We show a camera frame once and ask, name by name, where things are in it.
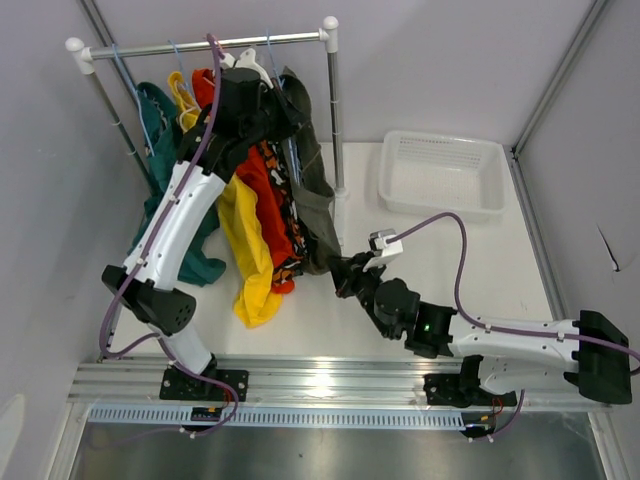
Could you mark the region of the camouflage orange black shorts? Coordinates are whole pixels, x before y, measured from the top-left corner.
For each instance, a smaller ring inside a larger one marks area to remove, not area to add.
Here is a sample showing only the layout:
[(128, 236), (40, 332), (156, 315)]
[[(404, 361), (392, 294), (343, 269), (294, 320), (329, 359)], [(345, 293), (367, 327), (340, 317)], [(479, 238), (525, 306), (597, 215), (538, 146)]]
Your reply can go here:
[(288, 294), (295, 288), (294, 278), (303, 274), (302, 265), (308, 253), (307, 243), (299, 221), (284, 155), (275, 145), (266, 141), (259, 144), (258, 150), (269, 176), (290, 250), (286, 259), (274, 266), (272, 290), (278, 294)]

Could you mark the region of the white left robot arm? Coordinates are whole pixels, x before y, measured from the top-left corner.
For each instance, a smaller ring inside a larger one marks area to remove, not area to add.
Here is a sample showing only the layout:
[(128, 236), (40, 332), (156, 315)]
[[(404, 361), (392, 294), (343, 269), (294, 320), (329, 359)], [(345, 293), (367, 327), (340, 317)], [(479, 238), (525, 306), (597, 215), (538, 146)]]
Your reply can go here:
[(215, 392), (217, 376), (208, 369), (214, 356), (191, 324), (196, 300), (176, 287), (180, 267), (205, 215), (250, 148), (291, 136), (304, 116), (257, 70), (232, 67), (216, 75), (214, 102), (201, 118), (204, 128), (191, 132), (140, 242), (122, 265), (108, 265), (102, 274), (115, 300), (187, 369), (181, 385), (197, 400)]

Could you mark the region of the olive green shorts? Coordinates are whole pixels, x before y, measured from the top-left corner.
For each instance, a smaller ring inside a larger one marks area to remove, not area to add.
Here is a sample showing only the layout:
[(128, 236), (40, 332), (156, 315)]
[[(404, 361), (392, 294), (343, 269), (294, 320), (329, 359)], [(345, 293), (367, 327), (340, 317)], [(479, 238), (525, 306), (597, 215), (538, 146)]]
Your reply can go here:
[(308, 254), (303, 270), (311, 275), (329, 271), (328, 260), (341, 255), (341, 246), (331, 216), (335, 200), (333, 188), (325, 175), (322, 147), (311, 120), (311, 97), (296, 73), (288, 66), (280, 76), (285, 97), (305, 115), (305, 122), (294, 136), (300, 163), (300, 180), (293, 181), (292, 193), (299, 219), (304, 226)]

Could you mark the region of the yellow shorts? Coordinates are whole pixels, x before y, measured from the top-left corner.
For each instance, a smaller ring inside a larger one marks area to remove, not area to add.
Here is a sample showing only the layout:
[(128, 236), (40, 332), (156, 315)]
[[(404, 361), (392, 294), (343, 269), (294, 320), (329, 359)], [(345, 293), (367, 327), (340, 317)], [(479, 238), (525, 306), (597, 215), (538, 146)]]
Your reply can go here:
[(243, 284), (233, 311), (247, 328), (271, 320), (282, 303), (272, 290), (274, 265), (256, 213), (257, 196), (234, 174), (215, 202), (220, 227), (230, 244)]

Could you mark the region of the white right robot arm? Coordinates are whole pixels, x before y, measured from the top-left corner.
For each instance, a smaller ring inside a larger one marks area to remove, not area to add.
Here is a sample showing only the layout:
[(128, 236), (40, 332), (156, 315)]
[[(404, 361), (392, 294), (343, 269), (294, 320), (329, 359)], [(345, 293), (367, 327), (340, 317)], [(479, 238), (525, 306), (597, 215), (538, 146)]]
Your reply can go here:
[(459, 358), (456, 374), (428, 374), (431, 405), (506, 405), (521, 390), (575, 391), (609, 405), (632, 401), (629, 340), (603, 314), (581, 311), (576, 320), (531, 323), (467, 320), (458, 308), (425, 302), (399, 279), (384, 280), (370, 252), (333, 257), (331, 277), (339, 298), (354, 297), (381, 334), (428, 359)]

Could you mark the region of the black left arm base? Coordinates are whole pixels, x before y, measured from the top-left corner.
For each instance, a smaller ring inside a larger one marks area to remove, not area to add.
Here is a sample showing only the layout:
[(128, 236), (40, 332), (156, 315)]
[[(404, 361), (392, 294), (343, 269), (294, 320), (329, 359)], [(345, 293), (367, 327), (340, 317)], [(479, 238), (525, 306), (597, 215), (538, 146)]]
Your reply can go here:
[(163, 374), (159, 398), (176, 401), (234, 402), (233, 391), (239, 402), (245, 402), (249, 372), (241, 369), (220, 369), (212, 357), (201, 376), (214, 379), (216, 384), (185, 373), (176, 366), (168, 366)]

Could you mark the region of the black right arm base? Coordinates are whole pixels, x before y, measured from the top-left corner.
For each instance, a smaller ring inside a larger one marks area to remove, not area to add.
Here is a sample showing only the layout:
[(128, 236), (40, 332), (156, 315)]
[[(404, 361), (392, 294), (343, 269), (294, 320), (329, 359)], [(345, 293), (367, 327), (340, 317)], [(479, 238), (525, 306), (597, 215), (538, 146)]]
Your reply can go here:
[(468, 356), (463, 359), (459, 373), (426, 374), (423, 390), (427, 403), (464, 409), (471, 406), (490, 407), (494, 400), (500, 400), (503, 406), (515, 406), (518, 400), (514, 391), (495, 394), (481, 387), (479, 369), (483, 360), (481, 355)]

